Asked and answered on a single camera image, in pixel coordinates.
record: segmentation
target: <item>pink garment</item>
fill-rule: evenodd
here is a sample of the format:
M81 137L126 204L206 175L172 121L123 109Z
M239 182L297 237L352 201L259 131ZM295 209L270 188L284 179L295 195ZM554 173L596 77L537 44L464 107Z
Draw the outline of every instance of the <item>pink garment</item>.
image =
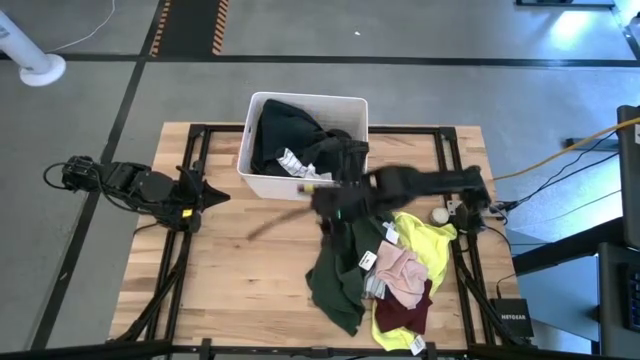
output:
M427 268L416 254L383 241L378 248L376 277L384 281L393 296L407 309L415 309L427 281Z

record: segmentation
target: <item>pile of clothes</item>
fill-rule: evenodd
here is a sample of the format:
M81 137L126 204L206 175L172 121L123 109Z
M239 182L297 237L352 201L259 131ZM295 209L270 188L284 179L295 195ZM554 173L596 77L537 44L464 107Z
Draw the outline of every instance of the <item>pile of clothes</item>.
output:
M373 299L373 338L385 350L409 349L426 329L431 296L444 280L456 230L399 212L350 224L339 251L323 245L307 275L313 302L351 336Z
M325 131L305 111L269 99L258 120L251 169L261 175L358 181L368 152L367 142L340 129Z

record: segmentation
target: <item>maroon garment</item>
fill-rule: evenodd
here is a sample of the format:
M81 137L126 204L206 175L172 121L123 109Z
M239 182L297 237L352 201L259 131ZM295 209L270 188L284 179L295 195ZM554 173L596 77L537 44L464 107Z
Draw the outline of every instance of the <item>maroon garment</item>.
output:
M389 288L384 299L376 299L375 318L378 328L385 333L399 327L405 327L415 333L424 335L427 326L427 310L433 304L429 299L431 280L424 283L424 293L415 309L407 309L393 296Z

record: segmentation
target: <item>dark green garment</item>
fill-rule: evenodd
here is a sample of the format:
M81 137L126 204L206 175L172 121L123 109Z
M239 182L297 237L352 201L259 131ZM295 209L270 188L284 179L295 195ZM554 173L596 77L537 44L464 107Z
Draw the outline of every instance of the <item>dark green garment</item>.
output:
M387 232L382 226L385 221L393 222L393 216L385 213L347 224L341 252L337 254L328 242L323 243L316 265L306 275L313 302L351 336L358 332L364 314L362 292L367 272L358 263L367 251L378 252Z

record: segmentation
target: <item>yellow cable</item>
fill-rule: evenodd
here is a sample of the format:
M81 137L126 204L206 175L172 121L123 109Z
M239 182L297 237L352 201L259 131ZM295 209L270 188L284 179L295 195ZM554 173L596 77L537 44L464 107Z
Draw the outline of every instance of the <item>yellow cable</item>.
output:
M594 139L595 139L595 138L597 138L598 136L602 136L602 135L604 135L604 134L606 134L606 133L609 133L609 132L612 132L612 131L615 131L615 130L618 130L618 129L622 129L623 127L627 127L627 126L629 126L629 125L633 125L633 124L640 124L640 117L635 118L635 119L631 119L631 120L627 120L627 121L622 122L622 123L620 123L620 124L617 124L617 125L614 125L614 126L612 126L612 127L606 128L606 129L604 129L604 130L602 130L602 131L599 131L599 132L597 132L597 133L595 133L595 134L593 134L593 135L589 136L588 138L585 138L584 140L579 141L579 142L577 142L577 143L575 143L575 144L573 144L573 145L569 146L568 148L566 148L566 149L564 149L564 150L560 151L559 153L557 153L557 154L555 154L555 155L552 155L552 156L550 156L550 157L546 158L545 160L543 160L543 161L541 161L541 162L539 162L539 163L537 163L537 164L535 164L535 165L532 165L532 166L530 166L530 167L528 167L528 168L526 168L526 169L524 169L524 170L521 170L521 171L515 172L515 173L513 173L513 174L504 175L504 176L499 176L499 177L497 177L497 178L494 178L494 179L493 179L493 181L498 181L498 180L502 180L502 179L512 178L512 177L514 177L514 176L522 175L522 174L524 174L524 173L526 173L526 172L529 172L529 171L531 171L531 170L533 170L533 169L537 169L537 168L539 168L540 166L542 166L542 165L544 165L544 164L548 163L549 161L551 161L551 160L553 160L553 159L555 159L555 158L557 158L557 157L559 157L559 156L561 156L561 155L564 155L564 154L568 153L569 151L571 151L571 150L573 150L573 149L577 148L578 146L582 146L582 145L584 145L584 144L589 143L590 141L594 140Z

